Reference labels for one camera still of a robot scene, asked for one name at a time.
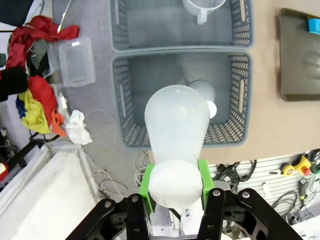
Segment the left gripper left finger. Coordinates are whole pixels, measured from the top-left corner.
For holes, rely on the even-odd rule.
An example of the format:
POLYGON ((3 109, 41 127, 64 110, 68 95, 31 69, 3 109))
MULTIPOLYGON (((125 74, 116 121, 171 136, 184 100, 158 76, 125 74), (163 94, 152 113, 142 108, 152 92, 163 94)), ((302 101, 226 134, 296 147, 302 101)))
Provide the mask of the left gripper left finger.
POLYGON ((154 164, 148 164, 138 193, 124 197, 120 202, 110 198, 100 200, 68 240, 115 240, 122 233, 127 240, 149 240, 149 216, 155 210, 148 187, 154 164))

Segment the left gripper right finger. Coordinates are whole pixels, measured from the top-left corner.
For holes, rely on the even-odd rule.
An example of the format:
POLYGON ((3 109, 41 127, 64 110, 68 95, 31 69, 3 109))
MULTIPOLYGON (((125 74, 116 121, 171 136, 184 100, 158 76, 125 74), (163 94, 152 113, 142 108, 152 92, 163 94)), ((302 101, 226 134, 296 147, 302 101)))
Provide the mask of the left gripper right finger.
POLYGON ((204 213, 198 240, 219 240, 224 220, 231 220, 251 240, 298 240, 299 234, 254 190, 235 194, 215 186, 207 160, 198 161, 204 213))

